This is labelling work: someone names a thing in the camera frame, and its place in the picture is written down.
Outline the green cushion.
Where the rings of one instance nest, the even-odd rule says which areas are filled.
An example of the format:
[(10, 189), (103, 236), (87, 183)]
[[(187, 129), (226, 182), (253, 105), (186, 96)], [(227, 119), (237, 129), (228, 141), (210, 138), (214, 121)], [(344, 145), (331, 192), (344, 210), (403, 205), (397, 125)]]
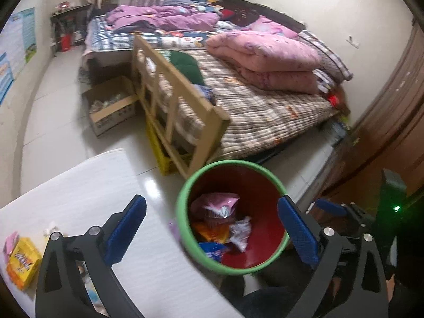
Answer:
[(176, 50), (170, 51), (170, 62), (192, 84), (204, 85), (203, 75), (198, 62), (189, 54)]

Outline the striped pillow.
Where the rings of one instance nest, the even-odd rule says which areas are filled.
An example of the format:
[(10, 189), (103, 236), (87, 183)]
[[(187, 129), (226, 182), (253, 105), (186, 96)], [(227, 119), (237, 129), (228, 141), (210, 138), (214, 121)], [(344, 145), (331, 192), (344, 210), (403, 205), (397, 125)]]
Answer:
[(329, 74), (336, 83), (350, 81), (353, 73), (347, 68), (343, 60), (330, 47), (308, 30), (301, 31), (297, 40), (313, 48), (321, 59), (321, 70)]

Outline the plaid mattress cover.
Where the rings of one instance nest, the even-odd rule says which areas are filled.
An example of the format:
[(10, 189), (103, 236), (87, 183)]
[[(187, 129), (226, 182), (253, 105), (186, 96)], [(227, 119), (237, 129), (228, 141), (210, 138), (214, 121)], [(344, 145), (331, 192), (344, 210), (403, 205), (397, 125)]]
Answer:
[[(206, 50), (176, 50), (192, 56), (200, 68), (206, 88), (230, 118), (211, 161), (242, 159), (273, 149), (337, 114), (320, 95), (267, 92), (244, 83), (230, 65)], [(167, 119), (173, 87), (160, 75), (158, 115), (161, 125)], [(201, 131), (202, 120), (182, 98), (178, 101), (173, 145), (192, 153)]]

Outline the yellow plastic crate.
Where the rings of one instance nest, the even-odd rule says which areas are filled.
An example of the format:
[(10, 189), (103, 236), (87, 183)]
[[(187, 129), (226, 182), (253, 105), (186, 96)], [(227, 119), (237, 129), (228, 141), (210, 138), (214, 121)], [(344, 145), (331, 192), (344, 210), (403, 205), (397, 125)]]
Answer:
[(148, 112), (146, 115), (146, 130), (149, 144), (159, 166), (160, 173), (164, 176), (176, 171), (187, 179), (189, 164), (193, 154), (186, 152), (183, 147), (169, 142), (165, 138), (165, 128), (160, 122), (153, 119)]

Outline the wooden bed rail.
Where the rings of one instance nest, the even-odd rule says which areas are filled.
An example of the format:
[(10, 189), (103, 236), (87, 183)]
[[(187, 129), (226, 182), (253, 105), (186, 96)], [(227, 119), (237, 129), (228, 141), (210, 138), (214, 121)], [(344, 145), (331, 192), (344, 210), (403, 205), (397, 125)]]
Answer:
[[(161, 125), (157, 119), (159, 107), (160, 78), (164, 77), (172, 86), (168, 103), (167, 120)], [(221, 143), (230, 118), (219, 106), (214, 106), (203, 97), (190, 81), (174, 65), (158, 53), (141, 35), (134, 36), (131, 57), (131, 79), (147, 119), (165, 147), (180, 174), (188, 179), (206, 165)], [(183, 99), (203, 122), (203, 129), (189, 163), (186, 163), (173, 145), (173, 134)]]

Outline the wall poster charts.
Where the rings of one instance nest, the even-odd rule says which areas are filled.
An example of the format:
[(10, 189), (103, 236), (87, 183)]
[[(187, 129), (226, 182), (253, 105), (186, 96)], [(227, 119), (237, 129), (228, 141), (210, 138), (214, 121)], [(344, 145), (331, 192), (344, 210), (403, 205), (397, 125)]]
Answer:
[(12, 14), (1, 31), (1, 103), (37, 52), (35, 8)]

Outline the red bin with green rim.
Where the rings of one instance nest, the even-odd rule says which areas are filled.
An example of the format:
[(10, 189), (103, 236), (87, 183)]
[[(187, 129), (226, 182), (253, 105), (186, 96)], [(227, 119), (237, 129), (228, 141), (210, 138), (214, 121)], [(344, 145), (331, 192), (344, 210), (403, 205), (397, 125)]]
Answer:
[(286, 192), (271, 171), (252, 162), (226, 160), (199, 169), (176, 200), (183, 247), (197, 264), (220, 275), (265, 269), (289, 241), (277, 209)]

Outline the dark side desk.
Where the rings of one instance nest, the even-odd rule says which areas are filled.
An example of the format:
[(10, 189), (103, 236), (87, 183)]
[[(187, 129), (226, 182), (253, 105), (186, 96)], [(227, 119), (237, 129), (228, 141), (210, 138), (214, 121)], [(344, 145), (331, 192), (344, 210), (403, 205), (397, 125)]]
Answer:
[(50, 16), (51, 26), (51, 50), (53, 55), (60, 51), (60, 36), (62, 34), (72, 35), (72, 47), (82, 45), (87, 35), (87, 25), (90, 4), (75, 7), (61, 8)]

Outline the blue white snack bag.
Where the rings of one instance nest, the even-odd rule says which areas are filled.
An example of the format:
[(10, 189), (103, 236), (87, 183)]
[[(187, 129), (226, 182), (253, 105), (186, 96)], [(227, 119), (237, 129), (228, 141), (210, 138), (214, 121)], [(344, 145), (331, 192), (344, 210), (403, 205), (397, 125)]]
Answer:
[(228, 245), (216, 242), (200, 242), (198, 245), (208, 258), (219, 263), (222, 262), (223, 257), (231, 250)]

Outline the red bucket under desk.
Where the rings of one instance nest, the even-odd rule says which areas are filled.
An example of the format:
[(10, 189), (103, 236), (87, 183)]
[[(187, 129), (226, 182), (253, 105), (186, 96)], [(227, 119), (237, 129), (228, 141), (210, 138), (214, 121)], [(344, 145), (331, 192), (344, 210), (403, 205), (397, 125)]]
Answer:
[(71, 34), (62, 34), (60, 36), (60, 51), (67, 52), (72, 47), (72, 35)]

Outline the purple foil bag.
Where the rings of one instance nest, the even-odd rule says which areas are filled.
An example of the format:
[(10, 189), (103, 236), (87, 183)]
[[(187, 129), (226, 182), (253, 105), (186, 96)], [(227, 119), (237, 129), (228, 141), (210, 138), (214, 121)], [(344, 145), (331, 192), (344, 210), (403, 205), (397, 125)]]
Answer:
[(199, 219), (225, 220), (233, 216), (238, 201), (237, 194), (206, 193), (191, 203), (190, 212)]

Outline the dark wooden headboard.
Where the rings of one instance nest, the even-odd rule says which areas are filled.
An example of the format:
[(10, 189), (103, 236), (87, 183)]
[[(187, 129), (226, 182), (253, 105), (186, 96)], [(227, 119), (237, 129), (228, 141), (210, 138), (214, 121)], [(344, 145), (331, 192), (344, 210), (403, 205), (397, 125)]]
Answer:
[(307, 29), (306, 25), (301, 21), (293, 19), (286, 13), (279, 12), (262, 4), (246, 0), (218, 0), (218, 2), (226, 9), (235, 12), (235, 16), (232, 20), (235, 24), (239, 23), (240, 26), (247, 26), (249, 22), (252, 23), (254, 21), (254, 16), (265, 16), (297, 33)]

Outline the orange snack wrapper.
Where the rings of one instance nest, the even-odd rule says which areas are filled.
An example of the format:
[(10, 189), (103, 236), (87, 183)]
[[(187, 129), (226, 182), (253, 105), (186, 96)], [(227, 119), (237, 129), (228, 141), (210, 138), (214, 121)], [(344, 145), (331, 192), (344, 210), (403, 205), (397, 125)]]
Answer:
[(193, 223), (195, 236), (202, 242), (225, 244), (230, 236), (229, 224), (210, 226), (207, 223)]

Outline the cardboard box on floor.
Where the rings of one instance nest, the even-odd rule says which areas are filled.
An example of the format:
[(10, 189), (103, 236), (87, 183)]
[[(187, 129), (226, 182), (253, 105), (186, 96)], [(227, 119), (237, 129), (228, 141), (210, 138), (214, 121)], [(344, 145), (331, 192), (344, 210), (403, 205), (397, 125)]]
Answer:
[(96, 136), (104, 134), (118, 124), (136, 115), (136, 102), (132, 82), (125, 76), (94, 85), (82, 94), (83, 107)]

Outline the yellow small carton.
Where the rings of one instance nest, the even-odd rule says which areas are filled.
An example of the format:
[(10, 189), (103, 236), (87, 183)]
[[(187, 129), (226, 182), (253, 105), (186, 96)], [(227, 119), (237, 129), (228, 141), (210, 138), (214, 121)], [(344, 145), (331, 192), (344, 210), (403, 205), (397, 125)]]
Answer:
[(25, 291), (31, 284), (42, 262), (42, 254), (28, 237), (20, 238), (6, 264), (11, 282)]

